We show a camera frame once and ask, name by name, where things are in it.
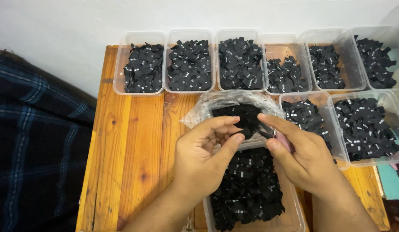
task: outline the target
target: right hand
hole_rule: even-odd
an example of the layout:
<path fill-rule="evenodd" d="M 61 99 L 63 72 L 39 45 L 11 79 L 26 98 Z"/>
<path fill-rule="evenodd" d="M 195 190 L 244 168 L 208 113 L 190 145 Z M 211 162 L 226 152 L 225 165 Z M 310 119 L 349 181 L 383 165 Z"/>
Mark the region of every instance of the right hand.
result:
<path fill-rule="evenodd" d="M 338 194 L 341 188 L 350 185 L 334 164 L 330 151 L 319 135 L 268 114 L 260 113 L 258 119 L 283 133 L 294 145 L 295 152 L 291 154 L 277 139 L 269 139 L 266 143 L 271 155 L 279 161 L 294 185 L 320 198 Z"/>

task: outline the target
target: plastic container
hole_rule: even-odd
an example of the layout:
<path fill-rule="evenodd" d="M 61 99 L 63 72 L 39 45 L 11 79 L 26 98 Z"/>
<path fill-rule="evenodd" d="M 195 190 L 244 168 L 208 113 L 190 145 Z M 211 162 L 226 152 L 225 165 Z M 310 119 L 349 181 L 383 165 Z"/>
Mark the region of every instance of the plastic container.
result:
<path fill-rule="evenodd" d="M 383 106 L 384 108 L 390 108 L 391 111 L 386 111 L 384 120 L 391 127 L 394 134 L 397 136 L 396 143 L 399 145 L 399 102 L 394 96 L 392 91 L 389 90 L 369 90 L 363 92 L 350 92 L 343 94 L 331 95 L 333 103 L 344 99 L 354 99 L 354 98 L 375 98 L 378 100 L 378 106 Z M 390 164 L 399 163 L 399 152 L 389 156 L 380 157 L 372 159 L 364 159 L 359 161 L 350 162 L 352 166 L 364 167 L 364 166 L 374 166 L 380 164 Z"/>
<path fill-rule="evenodd" d="M 213 41 L 213 35 L 210 31 L 205 30 L 205 29 L 176 29 L 172 30 L 168 33 L 166 36 L 166 49 L 165 49 L 165 58 L 164 58 L 164 67 L 162 68 L 162 76 L 163 76 L 163 83 L 165 83 L 165 90 L 167 92 L 171 93 L 178 93 L 178 94 L 197 94 L 197 93 L 205 93 L 208 92 L 209 90 L 212 90 L 215 87 L 215 45 Z M 171 53 L 171 47 L 176 45 L 176 42 L 178 40 L 181 40 L 182 43 L 185 43 L 187 40 L 208 40 L 208 51 L 209 51 L 209 56 L 211 59 L 211 88 L 209 90 L 205 91 L 172 91 L 168 87 L 168 78 L 166 77 L 168 75 L 168 70 L 166 67 L 171 65 L 171 59 L 169 58 L 169 54 Z"/>
<path fill-rule="evenodd" d="M 260 36 L 260 41 L 265 49 L 264 63 L 266 64 L 270 59 L 280 59 L 281 65 L 288 56 L 294 56 L 298 61 L 297 64 L 301 65 L 301 79 L 305 79 L 308 86 L 307 91 L 312 90 L 312 80 L 310 74 L 309 58 L 305 52 L 305 46 L 300 43 L 294 34 L 264 34 Z M 266 69 L 265 76 L 269 80 L 268 69 Z M 272 95 L 280 95 L 281 93 L 271 93 L 269 91 L 269 81 L 267 82 L 268 92 Z"/>
<path fill-rule="evenodd" d="M 390 47 L 392 50 L 388 52 L 388 56 L 391 60 L 397 60 L 397 64 L 387 68 L 390 72 L 395 72 L 399 68 L 399 35 L 392 26 L 369 26 L 369 27 L 356 27 L 349 30 L 349 33 L 353 36 L 358 35 L 357 40 L 364 38 L 378 40 L 382 44 L 382 49 Z M 355 48 L 357 55 L 361 61 L 360 53 L 356 46 Z M 362 63 L 362 69 L 367 76 L 367 72 Z M 367 87 L 374 90 L 375 88 L 370 85 L 368 77 L 366 77 Z"/>
<path fill-rule="evenodd" d="M 248 224 L 237 222 L 231 232 L 303 232 L 305 223 L 301 212 L 300 203 L 295 192 L 295 187 L 287 179 L 282 166 L 274 159 L 274 170 L 278 175 L 280 189 L 283 192 L 282 204 L 285 207 L 285 213 L 263 222 L 257 220 Z M 208 232 L 216 232 L 214 214 L 212 213 L 211 200 L 208 197 L 203 200 L 205 219 Z"/>
<path fill-rule="evenodd" d="M 279 97 L 279 102 L 280 104 L 282 102 L 296 103 L 307 99 L 317 105 L 319 113 L 324 119 L 324 127 L 330 134 L 330 143 L 333 146 L 331 154 L 336 159 L 338 168 L 346 170 L 350 166 L 350 161 L 330 94 L 323 90 L 284 93 Z"/>
<path fill-rule="evenodd" d="M 219 45 L 221 41 L 227 40 L 227 39 L 235 39 L 239 37 L 244 37 L 244 40 L 254 40 L 255 44 L 258 44 L 258 46 L 261 48 L 262 53 L 263 53 L 263 58 L 260 61 L 260 67 L 263 71 L 263 87 L 260 90 L 250 90 L 250 91 L 255 91 L 255 92 L 263 92 L 267 89 L 268 87 L 268 81 L 267 81 L 267 64 L 264 63 L 265 60 L 265 50 L 264 46 L 262 45 L 261 41 L 259 40 L 260 33 L 258 30 L 255 29 L 221 29 L 217 32 L 217 35 L 215 37 L 215 65 L 216 65 L 216 77 L 217 77 L 217 82 L 218 82 L 218 87 L 220 90 L 224 91 L 224 89 L 221 87 L 221 80 L 220 80 L 220 56 L 219 56 Z"/>
<path fill-rule="evenodd" d="M 367 86 L 366 73 L 356 51 L 357 45 L 350 33 L 343 29 L 313 29 L 304 32 L 300 39 L 305 43 L 313 80 L 313 90 L 325 90 L 327 92 L 359 91 Z M 340 55 L 338 66 L 341 68 L 341 78 L 346 84 L 344 89 L 322 89 L 318 86 L 308 50 L 312 45 L 334 45 L 337 54 Z"/>
<path fill-rule="evenodd" d="M 132 49 L 130 44 L 133 43 L 137 46 L 149 44 L 165 44 L 165 35 L 159 31 L 136 31 L 127 32 L 120 40 L 118 47 L 118 55 L 116 56 L 114 82 L 112 87 L 115 93 L 120 95 L 132 95 L 132 96 L 145 96 L 155 97 L 161 95 L 164 91 L 164 85 L 162 84 L 161 89 L 158 92 L 147 92 L 147 93 L 127 93 L 125 92 L 125 75 L 124 67 L 129 63 L 129 51 Z"/>

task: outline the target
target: plaid fabric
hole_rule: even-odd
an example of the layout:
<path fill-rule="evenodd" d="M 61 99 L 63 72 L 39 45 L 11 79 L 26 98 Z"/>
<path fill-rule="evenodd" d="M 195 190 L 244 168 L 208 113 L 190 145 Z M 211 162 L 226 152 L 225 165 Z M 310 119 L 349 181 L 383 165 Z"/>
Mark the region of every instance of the plaid fabric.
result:
<path fill-rule="evenodd" d="M 94 116 L 0 55 L 0 231 L 32 231 L 77 206 Z"/>

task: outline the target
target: clear plastic bag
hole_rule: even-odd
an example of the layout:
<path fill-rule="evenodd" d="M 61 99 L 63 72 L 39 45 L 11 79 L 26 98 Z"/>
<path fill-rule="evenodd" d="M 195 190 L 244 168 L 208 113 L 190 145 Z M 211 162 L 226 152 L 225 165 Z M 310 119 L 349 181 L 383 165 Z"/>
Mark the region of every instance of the clear plastic bag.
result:
<path fill-rule="evenodd" d="M 284 112 L 267 95 L 249 90 L 215 91 L 202 94 L 197 104 L 180 120 L 189 128 L 193 128 L 205 119 L 211 118 L 211 110 L 239 104 L 252 104 L 261 109 L 262 113 L 284 118 Z M 244 140 L 238 150 L 249 147 L 263 147 L 266 139 L 255 133 L 250 139 Z"/>

